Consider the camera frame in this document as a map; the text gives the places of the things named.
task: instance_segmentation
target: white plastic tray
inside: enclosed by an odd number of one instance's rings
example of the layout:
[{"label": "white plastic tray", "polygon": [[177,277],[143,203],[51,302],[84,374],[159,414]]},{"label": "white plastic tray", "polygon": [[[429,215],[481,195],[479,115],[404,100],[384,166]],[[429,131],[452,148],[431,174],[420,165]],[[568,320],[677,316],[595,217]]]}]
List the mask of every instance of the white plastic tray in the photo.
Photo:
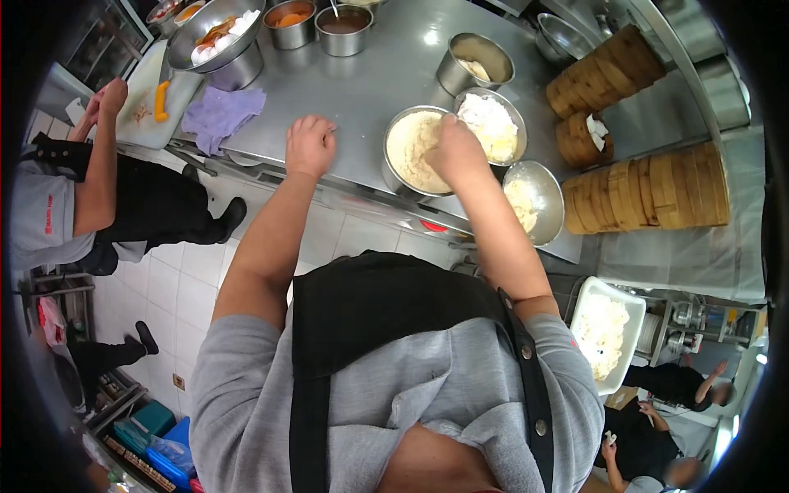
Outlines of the white plastic tray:
[{"label": "white plastic tray", "polygon": [[624,304],[627,314],[630,316],[630,320],[625,324],[622,347],[620,348],[622,356],[619,357],[618,364],[611,370],[611,373],[608,374],[605,380],[595,381],[597,384],[597,393],[599,395],[613,394],[622,386],[622,381],[625,379],[630,361],[633,359],[633,353],[638,343],[638,336],[641,334],[641,325],[644,323],[646,302],[643,298],[625,293],[591,276],[584,281],[584,285],[578,293],[578,303],[575,305],[573,321],[570,323],[570,332],[576,337],[578,336],[578,329],[581,325],[581,315],[589,309],[590,294],[604,294],[612,300]]}]

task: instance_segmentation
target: white cutting board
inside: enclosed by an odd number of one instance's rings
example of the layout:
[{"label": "white cutting board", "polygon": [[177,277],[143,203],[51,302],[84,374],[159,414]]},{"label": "white cutting board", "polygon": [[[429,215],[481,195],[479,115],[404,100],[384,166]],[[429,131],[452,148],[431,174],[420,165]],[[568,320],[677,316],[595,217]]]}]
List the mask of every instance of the white cutting board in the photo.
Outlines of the white cutting board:
[{"label": "white cutting board", "polygon": [[[166,40],[151,45],[126,81],[129,85],[129,96],[121,112],[118,113],[116,126],[116,137],[120,142],[156,150],[164,148],[170,142],[176,126],[181,121],[181,116],[203,81],[203,77],[197,73],[173,72],[164,100],[164,110],[170,117],[162,123],[154,120],[153,102],[156,97],[156,86],[159,85],[159,72],[162,68],[165,46]],[[142,104],[148,108],[149,114],[137,124],[132,119],[132,113]]]}]

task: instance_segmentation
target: stack of bamboo steamers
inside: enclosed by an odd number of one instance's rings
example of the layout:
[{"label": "stack of bamboo steamers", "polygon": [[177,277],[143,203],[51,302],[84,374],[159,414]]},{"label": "stack of bamboo steamers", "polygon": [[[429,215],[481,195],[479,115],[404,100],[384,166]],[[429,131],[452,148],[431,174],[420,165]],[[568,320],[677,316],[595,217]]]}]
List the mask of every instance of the stack of bamboo steamers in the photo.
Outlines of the stack of bamboo steamers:
[{"label": "stack of bamboo steamers", "polygon": [[666,71],[635,25],[628,25],[554,79],[546,90],[551,108],[564,119],[556,143],[568,165],[584,169],[611,159],[614,144],[605,137],[597,149],[586,125],[589,115],[629,98],[664,77]]},{"label": "stack of bamboo steamers", "polygon": [[729,223],[726,178],[711,142],[589,171],[564,181],[562,193],[564,226],[575,234]]}]

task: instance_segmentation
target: purple cloth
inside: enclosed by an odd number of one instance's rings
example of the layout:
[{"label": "purple cloth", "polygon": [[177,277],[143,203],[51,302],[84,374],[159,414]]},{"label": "purple cloth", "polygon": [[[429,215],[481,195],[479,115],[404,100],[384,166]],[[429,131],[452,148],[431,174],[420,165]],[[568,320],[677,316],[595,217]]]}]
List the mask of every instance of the purple cloth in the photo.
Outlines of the purple cloth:
[{"label": "purple cloth", "polygon": [[265,103],[266,93],[262,89],[224,92],[206,86],[203,99],[186,107],[181,128],[197,134],[197,148],[206,155],[223,155],[219,150],[222,139],[259,115]]}]

